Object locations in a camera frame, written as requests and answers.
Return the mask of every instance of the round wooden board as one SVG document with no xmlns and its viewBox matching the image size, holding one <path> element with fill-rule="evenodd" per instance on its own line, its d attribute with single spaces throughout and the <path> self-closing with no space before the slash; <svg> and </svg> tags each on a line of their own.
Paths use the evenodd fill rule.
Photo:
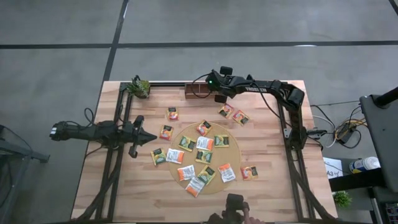
<svg viewBox="0 0 398 224">
<path fill-rule="evenodd" d="M 219 166 L 227 163 L 231 164 L 232 170 L 234 170 L 236 176 L 240 174 L 241 167 L 241 151 L 239 150 L 236 139 L 220 125 L 214 123 L 210 124 L 213 128 L 209 131 L 209 133 L 207 133 L 205 137 L 214 139 L 214 136 L 216 134 L 226 134 L 229 136 L 229 147 L 213 147 L 213 157 L 211 158 L 211 163 L 207 165 L 209 165 L 215 171 L 216 175 L 214 176 L 213 180 L 203 188 L 203 190 L 200 192 L 201 194 L 217 193 L 227 188 L 227 186 L 232 183 L 232 181 L 236 181 L 232 180 L 227 183 L 223 183 L 223 181 L 221 180 L 221 174 L 218 171 Z M 199 123 L 195 123 L 186 127 L 176 136 L 171 145 L 172 149 L 178 149 L 184 152 L 181 164 L 169 162 L 170 173 L 172 174 L 175 181 L 177 181 L 177 183 L 180 184 L 181 187 L 183 187 L 184 189 L 187 187 L 190 180 L 180 181 L 177 169 L 193 165 L 195 167 L 195 174 L 198 175 L 199 172 L 206 166 L 206 164 L 204 163 L 195 161 L 198 152 L 196 145 L 192 152 L 188 152 L 178 146 L 182 136 L 186 136 L 194 141 L 196 141 L 201 136 L 200 133 L 196 130 L 198 125 Z"/>
</svg>

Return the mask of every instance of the tea bag packet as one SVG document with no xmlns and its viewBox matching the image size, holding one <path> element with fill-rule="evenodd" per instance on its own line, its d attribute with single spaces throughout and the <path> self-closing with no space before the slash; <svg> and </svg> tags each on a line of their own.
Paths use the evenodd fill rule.
<svg viewBox="0 0 398 224">
<path fill-rule="evenodd" d="M 163 125 L 160 130 L 160 138 L 170 140 L 172 138 L 174 128 L 171 126 Z"/>
<path fill-rule="evenodd" d="M 214 142 L 214 140 L 212 140 L 210 138 L 200 136 L 197 140 L 197 148 L 207 150 L 207 151 L 212 151 L 213 150 L 213 142 Z"/>
<path fill-rule="evenodd" d="M 243 180 L 252 180 L 258 178 L 259 174 L 255 166 L 248 166 L 241 168 Z"/>
<path fill-rule="evenodd" d="M 232 114 L 234 111 L 234 108 L 230 106 L 229 104 L 225 103 L 220 110 L 218 110 L 218 113 L 221 114 L 225 118 L 229 118 L 229 116 Z"/>
<path fill-rule="evenodd" d="M 166 162 L 166 155 L 164 154 L 164 151 L 161 148 L 158 148 L 156 150 L 153 150 L 150 152 L 152 156 L 152 160 L 154 161 L 155 166 Z"/>
<path fill-rule="evenodd" d="M 214 147 L 228 147 L 229 137 L 226 134 L 214 136 Z"/>
<path fill-rule="evenodd" d="M 198 179 L 208 185 L 210 181 L 213 180 L 215 175 L 216 172 L 212 168 L 210 168 L 209 166 L 205 166 L 203 170 L 201 170 L 198 174 Z"/>
<path fill-rule="evenodd" d="M 234 180 L 236 178 L 234 170 L 232 170 L 230 164 L 224 164 L 218 168 L 218 171 L 221 174 L 221 179 L 223 182 L 228 182 Z"/>
<path fill-rule="evenodd" d="M 169 149 L 167 151 L 167 157 L 166 161 L 167 162 L 174 162 L 177 164 L 182 163 L 182 157 L 184 156 L 184 152 L 176 149 Z"/>
<path fill-rule="evenodd" d="M 195 161 L 210 164 L 213 152 L 198 150 Z"/>
<path fill-rule="evenodd" d="M 167 108 L 167 119 L 169 121 L 178 121 L 178 110 L 176 107 Z"/>
<path fill-rule="evenodd" d="M 179 147 L 192 152 L 193 148 L 195 147 L 196 142 L 194 142 L 192 139 L 182 136 L 180 143 L 178 144 Z"/>
<path fill-rule="evenodd" d="M 199 192 L 205 187 L 205 183 L 201 181 L 198 177 L 192 177 L 188 186 L 185 188 L 187 192 L 197 197 Z"/>
<path fill-rule="evenodd" d="M 195 168 L 193 165 L 182 167 L 177 169 L 178 175 L 180 176 L 180 181 L 190 180 L 195 176 Z"/>
<path fill-rule="evenodd" d="M 211 127 L 211 124 L 209 122 L 203 120 L 199 126 L 197 127 L 197 130 L 202 136 L 205 136 L 213 127 Z"/>
<path fill-rule="evenodd" d="M 249 116 L 244 114 L 241 110 L 238 110 L 232 118 L 238 122 L 241 126 L 246 124 L 249 121 Z"/>
</svg>

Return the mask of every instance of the plant pot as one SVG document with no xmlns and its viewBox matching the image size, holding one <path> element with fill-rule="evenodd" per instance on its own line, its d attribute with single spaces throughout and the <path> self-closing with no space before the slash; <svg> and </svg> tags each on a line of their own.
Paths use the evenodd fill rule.
<svg viewBox="0 0 398 224">
<path fill-rule="evenodd" d="M 135 95 L 136 97 L 140 98 L 140 99 L 146 99 L 146 98 L 149 97 L 149 93 L 150 93 L 150 87 L 149 87 L 149 89 L 148 89 L 148 96 L 146 96 L 145 94 L 142 94 L 142 93 L 135 93 L 134 95 Z"/>
</svg>

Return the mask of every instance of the wooden tabletop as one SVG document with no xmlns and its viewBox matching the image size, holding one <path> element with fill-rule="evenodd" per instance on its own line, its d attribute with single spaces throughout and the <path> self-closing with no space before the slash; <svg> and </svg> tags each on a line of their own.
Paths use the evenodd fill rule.
<svg viewBox="0 0 398 224">
<path fill-rule="evenodd" d="M 302 80 L 288 82 L 305 91 Z M 113 119 L 119 84 L 120 82 L 104 83 L 96 122 Z M 270 94 L 264 96 L 270 106 L 277 111 L 275 98 Z M 212 213 L 221 215 L 221 211 L 225 209 L 228 193 L 243 195 L 250 205 L 250 215 L 255 218 L 266 222 L 297 221 L 278 118 L 270 112 L 258 93 L 236 95 L 233 100 L 228 99 L 228 103 L 243 110 L 250 117 L 250 121 L 241 126 L 231 118 L 225 119 L 217 113 L 220 104 L 212 99 L 186 100 L 183 87 L 152 87 L 149 99 L 133 98 L 130 120 L 134 121 L 139 114 L 144 115 L 143 128 L 157 136 L 161 125 L 171 125 L 175 128 L 172 140 L 183 128 L 203 119 L 220 124 L 238 141 L 242 153 L 241 165 L 256 166 L 259 173 L 258 179 L 243 181 L 242 175 L 238 173 L 236 174 L 237 181 L 223 191 L 215 194 L 200 194 L 194 198 L 176 183 L 167 163 L 155 167 L 152 162 L 150 151 L 160 147 L 168 149 L 170 141 L 158 138 L 138 147 L 136 159 L 128 155 L 130 144 L 127 144 L 124 149 L 114 222 L 207 221 Z M 167 121 L 165 115 L 169 106 L 178 107 L 180 113 L 178 121 Z M 307 129 L 313 128 L 312 112 L 307 95 L 303 102 L 302 115 L 303 125 Z M 98 143 L 91 142 L 88 152 L 99 146 Z M 337 217 L 320 148 L 315 145 L 306 145 L 303 156 L 312 192 L 326 210 Z M 86 158 L 72 218 L 82 214 L 98 193 L 105 159 L 105 149 Z M 104 216 L 108 211 L 109 196 L 110 191 L 105 200 Z M 305 210 L 303 194 L 301 198 Z"/>
</svg>

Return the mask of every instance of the small succulent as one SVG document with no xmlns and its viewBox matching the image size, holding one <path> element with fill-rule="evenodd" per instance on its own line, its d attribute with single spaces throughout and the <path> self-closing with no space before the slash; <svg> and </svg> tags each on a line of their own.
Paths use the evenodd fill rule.
<svg viewBox="0 0 398 224">
<path fill-rule="evenodd" d="M 335 203 L 341 208 L 348 207 L 349 205 L 351 205 L 352 201 L 352 198 L 345 191 L 336 192 L 333 195 L 333 199 L 335 200 Z"/>
<path fill-rule="evenodd" d="M 141 80 L 138 75 L 131 79 L 131 83 L 127 85 L 130 94 L 136 95 L 138 98 L 148 98 L 150 92 L 150 83 L 147 80 Z"/>
</svg>

